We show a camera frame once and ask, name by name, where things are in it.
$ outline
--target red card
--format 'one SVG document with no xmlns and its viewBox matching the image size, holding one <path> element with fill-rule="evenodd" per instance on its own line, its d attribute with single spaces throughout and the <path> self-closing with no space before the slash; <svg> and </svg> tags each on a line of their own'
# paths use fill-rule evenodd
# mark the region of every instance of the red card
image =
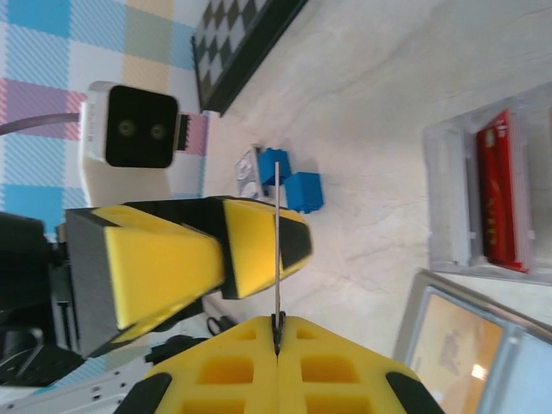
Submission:
<svg viewBox="0 0 552 414">
<path fill-rule="evenodd" d="M 511 117 L 504 110 L 477 135 L 483 253 L 490 263 L 527 272 L 516 257 Z"/>
</svg>

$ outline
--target yellow foam block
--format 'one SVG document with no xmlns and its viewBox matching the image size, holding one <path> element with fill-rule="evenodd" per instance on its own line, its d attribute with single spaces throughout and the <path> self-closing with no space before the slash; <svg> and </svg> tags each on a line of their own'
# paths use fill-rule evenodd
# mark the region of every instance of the yellow foam block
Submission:
<svg viewBox="0 0 552 414">
<path fill-rule="evenodd" d="M 128 206 L 94 210 L 106 227 L 111 283 L 123 337 L 148 332 L 223 282 L 223 255 L 210 236 Z"/>
<path fill-rule="evenodd" d="M 270 317 L 256 317 L 161 362 L 172 382 L 156 414 L 276 414 L 277 361 Z"/>
<path fill-rule="evenodd" d="M 404 365 L 300 317 L 286 317 L 278 358 L 281 414 L 405 414 L 386 380 Z"/>
<path fill-rule="evenodd" d="M 224 200 L 224 214 L 231 246 L 236 290 L 240 298 L 260 292 L 274 283 L 275 208 L 269 204 L 246 200 Z M 304 223 L 303 217 L 292 210 L 281 210 L 280 215 Z M 282 267 L 280 279 L 285 279 L 304 266 L 311 252 L 288 268 Z"/>
</svg>

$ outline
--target metal rod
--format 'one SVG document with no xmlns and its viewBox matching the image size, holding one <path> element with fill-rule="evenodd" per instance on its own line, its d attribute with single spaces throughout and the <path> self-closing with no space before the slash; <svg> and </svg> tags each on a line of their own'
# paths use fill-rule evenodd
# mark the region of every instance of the metal rod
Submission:
<svg viewBox="0 0 552 414">
<path fill-rule="evenodd" d="M 274 166 L 274 186 L 276 189 L 276 216 L 274 219 L 274 230 L 276 233 L 276 280 L 274 284 L 274 291 L 276 295 L 276 327 L 279 327 L 280 320 L 279 320 L 279 307 L 280 307 L 280 301 L 279 301 L 279 162 L 276 163 Z"/>
</svg>

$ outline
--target blue block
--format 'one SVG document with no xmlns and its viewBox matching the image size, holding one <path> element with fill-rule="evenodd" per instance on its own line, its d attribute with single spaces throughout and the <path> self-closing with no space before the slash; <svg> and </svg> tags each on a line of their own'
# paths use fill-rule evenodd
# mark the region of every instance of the blue block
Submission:
<svg viewBox="0 0 552 414">
<path fill-rule="evenodd" d="M 287 207 L 309 214 L 324 204 L 320 174 L 296 172 L 284 181 Z"/>
<path fill-rule="evenodd" d="M 276 174 L 274 166 L 276 162 L 279 162 L 279 182 L 284 182 L 289 176 L 292 175 L 292 168 L 290 167 L 290 159 L 287 156 L 287 151 L 283 149 L 267 148 L 267 150 L 259 155 L 257 164 L 259 165 L 259 177 L 260 182 L 263 185 L 274 185 L 276 180 Z"/>
</svg>

